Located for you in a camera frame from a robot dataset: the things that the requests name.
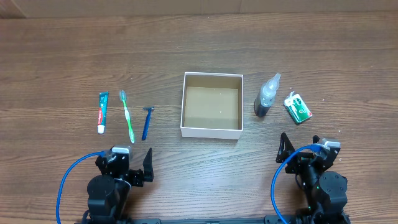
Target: toothpaste cap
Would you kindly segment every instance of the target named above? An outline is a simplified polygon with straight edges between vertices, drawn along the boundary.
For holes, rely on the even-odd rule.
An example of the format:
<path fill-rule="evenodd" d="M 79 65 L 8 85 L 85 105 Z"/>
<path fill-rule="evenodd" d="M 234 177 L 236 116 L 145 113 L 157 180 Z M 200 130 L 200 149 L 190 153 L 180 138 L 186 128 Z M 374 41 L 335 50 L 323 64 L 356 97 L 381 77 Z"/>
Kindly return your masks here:
<path fill-rule="evenodd" d="M 98 125 L 98 134 L 104 134 L 105 125 Z"/>

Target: open box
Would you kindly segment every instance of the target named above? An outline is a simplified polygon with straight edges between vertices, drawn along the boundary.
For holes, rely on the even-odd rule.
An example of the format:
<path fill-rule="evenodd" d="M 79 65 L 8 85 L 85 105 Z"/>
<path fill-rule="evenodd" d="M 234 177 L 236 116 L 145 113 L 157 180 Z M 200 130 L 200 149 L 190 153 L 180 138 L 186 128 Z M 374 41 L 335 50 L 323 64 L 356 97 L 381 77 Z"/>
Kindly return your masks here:
<path fill-rule="evenodd" d="M 239 139 L 243 131 L 243 75 L 185 72 L 182 137 Z"/>

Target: wooden table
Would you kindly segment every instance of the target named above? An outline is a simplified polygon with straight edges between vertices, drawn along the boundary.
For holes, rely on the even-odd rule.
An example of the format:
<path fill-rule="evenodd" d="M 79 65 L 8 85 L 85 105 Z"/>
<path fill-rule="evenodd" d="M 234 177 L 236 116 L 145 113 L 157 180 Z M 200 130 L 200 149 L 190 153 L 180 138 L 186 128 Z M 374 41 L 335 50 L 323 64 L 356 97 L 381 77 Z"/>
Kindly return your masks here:
<path fill-rule="evenodd" d="M 244 75 L 240 140 L 182 138 L 186 71 Z M 282 74 L 276 103 L 254 115 L 262 82 Z M 314 134 L 342 143 L 331 170 L 348 178 L 353 223 L 398 222 L 398 13 L 0 20 L 0 223 L 55 223 L 61 178 L 81 156 L 129 144 L 119 90 L 137 138 L 155 105 L 132 169 L 152 147 L 155 179 L 135 188 L 133 218 L 233 218 L 274 214 L 270 200 L 279 138 L 295 147 Z M 295 125 L 282 106 L 300 93 L 314 117 Z M 99 93 L 109 91 L 106 134 Z M 69 175 L 63 223 L 87 209 L 100 172 L 89 159 Z M 293 175 L 281 174 L 282 213 L 305 207 Z"/>

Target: green soap package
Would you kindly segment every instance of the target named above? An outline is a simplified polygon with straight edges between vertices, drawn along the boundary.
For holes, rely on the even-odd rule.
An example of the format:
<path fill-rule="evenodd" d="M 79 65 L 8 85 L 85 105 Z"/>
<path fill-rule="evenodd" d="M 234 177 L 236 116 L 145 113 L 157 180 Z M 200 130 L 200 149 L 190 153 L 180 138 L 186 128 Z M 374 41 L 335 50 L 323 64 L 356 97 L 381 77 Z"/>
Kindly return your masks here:
<path fill-rule="evenodd" d="M 294 94 L 294 91 L 286 98 L 284 105 L 296 124 L 312 117 L 311 111 L 307 108 L 301 96 Z"/>

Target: toothbrush head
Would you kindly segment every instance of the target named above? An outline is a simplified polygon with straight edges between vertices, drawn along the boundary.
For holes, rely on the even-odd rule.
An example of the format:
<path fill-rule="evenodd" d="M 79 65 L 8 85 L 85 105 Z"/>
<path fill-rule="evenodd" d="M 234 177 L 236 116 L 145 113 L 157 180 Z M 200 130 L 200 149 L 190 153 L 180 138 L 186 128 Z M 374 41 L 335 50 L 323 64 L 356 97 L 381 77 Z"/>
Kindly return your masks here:
<path fill-rule="evenodd" d="M 124 92 L 124 90 L 120 90 L 119 97 L 120 97 L 121 101 L 125 101 L 127 99 L 126 93 Z"/>

